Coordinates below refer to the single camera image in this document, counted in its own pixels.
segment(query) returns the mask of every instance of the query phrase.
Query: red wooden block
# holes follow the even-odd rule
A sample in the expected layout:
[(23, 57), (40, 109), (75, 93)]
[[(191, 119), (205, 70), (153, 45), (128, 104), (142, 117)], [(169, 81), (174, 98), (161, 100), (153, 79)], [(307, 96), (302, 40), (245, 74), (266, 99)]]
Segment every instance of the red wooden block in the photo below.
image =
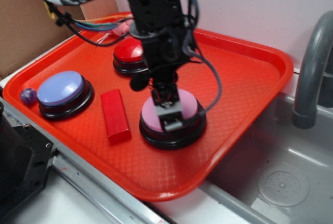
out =
[(123, 141), (131, 138), (123, 100), (118, 89), (100, 95), (109, 141)]

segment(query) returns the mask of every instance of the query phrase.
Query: purple ball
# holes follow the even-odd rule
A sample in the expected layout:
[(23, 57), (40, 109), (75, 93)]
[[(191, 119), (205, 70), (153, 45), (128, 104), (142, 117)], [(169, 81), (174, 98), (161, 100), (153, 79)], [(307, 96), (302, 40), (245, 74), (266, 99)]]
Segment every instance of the purple ball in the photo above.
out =
[(30, 106), (37, 102), (37, 92), (32, 88), (26, 88), (20, 93), (22, 103)]

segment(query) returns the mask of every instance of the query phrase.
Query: drain strainer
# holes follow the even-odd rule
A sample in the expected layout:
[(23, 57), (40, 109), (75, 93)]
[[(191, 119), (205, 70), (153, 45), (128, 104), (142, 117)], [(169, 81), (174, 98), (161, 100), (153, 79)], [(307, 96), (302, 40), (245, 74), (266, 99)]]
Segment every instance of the drain strainer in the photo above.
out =
[(266, 169), (259, 177), (260, 194), (270, 203), (292, 207), (303, 202), (309, 194), (309, 183), (299, 170), (288, 165)]

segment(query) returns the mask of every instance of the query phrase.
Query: faucet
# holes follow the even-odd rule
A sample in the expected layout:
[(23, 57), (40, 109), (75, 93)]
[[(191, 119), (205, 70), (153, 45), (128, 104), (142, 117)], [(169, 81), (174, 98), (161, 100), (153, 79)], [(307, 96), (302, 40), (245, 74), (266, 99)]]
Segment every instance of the faucet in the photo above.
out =
[(316, 123), (317, 104), (333, 107), (333, 11), (312, 32), (297, 83), (292, 123), (309, 129)]

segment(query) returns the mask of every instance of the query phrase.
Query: purple button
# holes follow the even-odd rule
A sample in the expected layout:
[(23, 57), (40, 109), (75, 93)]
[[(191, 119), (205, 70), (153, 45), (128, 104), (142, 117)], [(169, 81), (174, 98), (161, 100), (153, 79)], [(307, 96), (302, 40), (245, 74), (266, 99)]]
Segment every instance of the purple button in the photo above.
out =
[(75, 98), (83, 85), (84, 81), (78, 72), (60, 72), (41, 84), (37, 98), (45, 106), (59, 106)]

